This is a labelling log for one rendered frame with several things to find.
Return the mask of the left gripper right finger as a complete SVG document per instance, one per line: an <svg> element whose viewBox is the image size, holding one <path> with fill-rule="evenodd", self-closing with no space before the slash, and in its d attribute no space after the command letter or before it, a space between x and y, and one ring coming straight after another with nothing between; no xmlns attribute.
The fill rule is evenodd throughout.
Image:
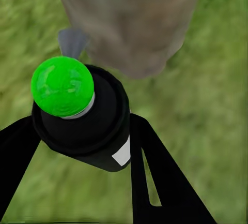
<svg viewBox="0 0 248 224"><path fill-rule="evenodd" d="M217 224L149 122L130 114L129 130L134 224ZM142 148L161 206L149 201Z"/></svg>

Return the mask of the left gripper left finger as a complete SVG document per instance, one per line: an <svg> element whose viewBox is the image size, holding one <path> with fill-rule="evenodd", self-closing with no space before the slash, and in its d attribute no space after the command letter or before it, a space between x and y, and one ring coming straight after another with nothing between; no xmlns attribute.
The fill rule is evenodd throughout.
<svg viewBox="0 0 248 224"><path fill-rule="evenodd" d="M32 116L0 131L0 221L40 141Z"/></svg>

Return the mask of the pesticide atomizer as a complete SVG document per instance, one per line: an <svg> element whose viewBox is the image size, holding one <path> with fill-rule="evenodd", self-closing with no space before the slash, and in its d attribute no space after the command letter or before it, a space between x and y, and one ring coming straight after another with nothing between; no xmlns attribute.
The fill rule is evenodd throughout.
<svg viewBox="0 0 248 224"><path fill-rule="evenodd" d="M43 62L32 77L35 130L51 150L108 172L125 169L132 111L122 83L80 62L87 35L66 28L56 39L63 56Z"/></svg>

